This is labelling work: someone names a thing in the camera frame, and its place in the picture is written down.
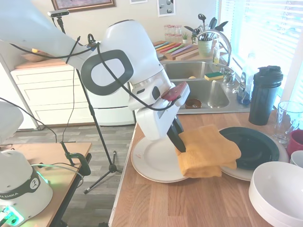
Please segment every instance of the sponge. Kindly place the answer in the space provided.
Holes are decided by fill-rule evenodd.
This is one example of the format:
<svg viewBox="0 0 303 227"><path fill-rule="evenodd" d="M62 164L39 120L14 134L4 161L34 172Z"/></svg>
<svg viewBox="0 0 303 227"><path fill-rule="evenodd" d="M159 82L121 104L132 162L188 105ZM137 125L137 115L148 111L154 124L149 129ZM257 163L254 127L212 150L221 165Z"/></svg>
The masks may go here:
<svg viewBox="0 0 303 227"><path fill-rule="evenodd" d="M207 73L205 74L204 78L207 80L222 79L223 74L220 72Z"/></svg>

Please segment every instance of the framed picture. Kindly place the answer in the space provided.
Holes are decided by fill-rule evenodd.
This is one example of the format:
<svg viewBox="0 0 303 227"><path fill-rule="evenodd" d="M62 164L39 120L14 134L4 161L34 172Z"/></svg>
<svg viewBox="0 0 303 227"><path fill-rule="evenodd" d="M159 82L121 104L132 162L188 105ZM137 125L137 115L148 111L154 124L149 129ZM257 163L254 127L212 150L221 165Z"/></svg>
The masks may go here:
<svg viewBox="0 0 303 227"><path fill-rule="evenodd" d="M148 0L129 0L131 4L147 3Z"/></svg>
<svg viewBox="0 0 303 227"><path fill-rule="evenodd" d="M55 10L68 9L70 12L115 7L115 0L52 0Z"/></svg>
<svg viewBox="0 0 303 227"><path fill-rule="evenodd" d="M158 16L167 17L176 14L176 0L157 0Z"/></svg>

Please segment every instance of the kitchen sink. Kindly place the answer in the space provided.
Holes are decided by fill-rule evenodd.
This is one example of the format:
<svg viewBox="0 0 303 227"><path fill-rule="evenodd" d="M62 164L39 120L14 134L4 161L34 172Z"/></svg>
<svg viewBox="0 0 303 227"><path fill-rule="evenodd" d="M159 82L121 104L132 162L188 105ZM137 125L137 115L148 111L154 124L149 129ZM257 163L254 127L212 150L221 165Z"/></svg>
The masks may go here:
<svg viewBox="0 0 303 227"><path fill-rule="evenodd" d="M196 98L201 101L199 109L186 109L183 105L178 114L214 114L249 112L250 105L241 105L237 94L233 93L239 83L227 87L223 79L208 81L204 75L218 71L215 66L205 61L163 61L162 65L172 83L175 85L186 81L190 88L187 99Z"/></svg>
<svg viewBox="0 0 303 227"><path fill-rule="evenodd" d="M213 72L210 65L203 61L165 61L162 65L170 80L202 79L205 74Z"/></svg>
<svg viewBox="0 0 303 227"><path fill-rule="evenodd" d="M190 94L187 99L198 99L202 102L201 109L205 108L223 108L229 104L228 97L221 87L221 83L218 81L208 81L206 79L198 81L187 81Z"/></svg>

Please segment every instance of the camera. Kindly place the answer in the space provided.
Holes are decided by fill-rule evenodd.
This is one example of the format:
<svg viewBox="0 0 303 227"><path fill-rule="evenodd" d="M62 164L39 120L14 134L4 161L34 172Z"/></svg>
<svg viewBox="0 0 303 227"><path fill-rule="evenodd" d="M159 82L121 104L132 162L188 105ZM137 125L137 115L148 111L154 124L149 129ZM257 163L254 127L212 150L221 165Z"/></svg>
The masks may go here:
<svg viewBox="0 0 303 227"><path fill-rule="evenodd" d="M60 9L55 11L47 12L48 16L54 18L54 17L63 17L66 15L69 15L69 11L67 9Z"/></svg>

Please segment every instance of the orange towel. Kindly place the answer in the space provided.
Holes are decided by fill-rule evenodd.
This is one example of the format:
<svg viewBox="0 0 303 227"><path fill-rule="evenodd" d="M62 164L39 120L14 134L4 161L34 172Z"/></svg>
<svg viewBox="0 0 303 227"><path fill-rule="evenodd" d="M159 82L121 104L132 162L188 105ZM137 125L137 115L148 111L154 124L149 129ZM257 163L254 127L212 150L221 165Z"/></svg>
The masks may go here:
<svg viewBox="0 0 303 227"><path fill-rule="evenodd" d="M216 126L209 125L181 133L186 152L176 149L181 173L186 177L222 176L220 166L237 168L241 157L238 146L222 136Z"/></svg>

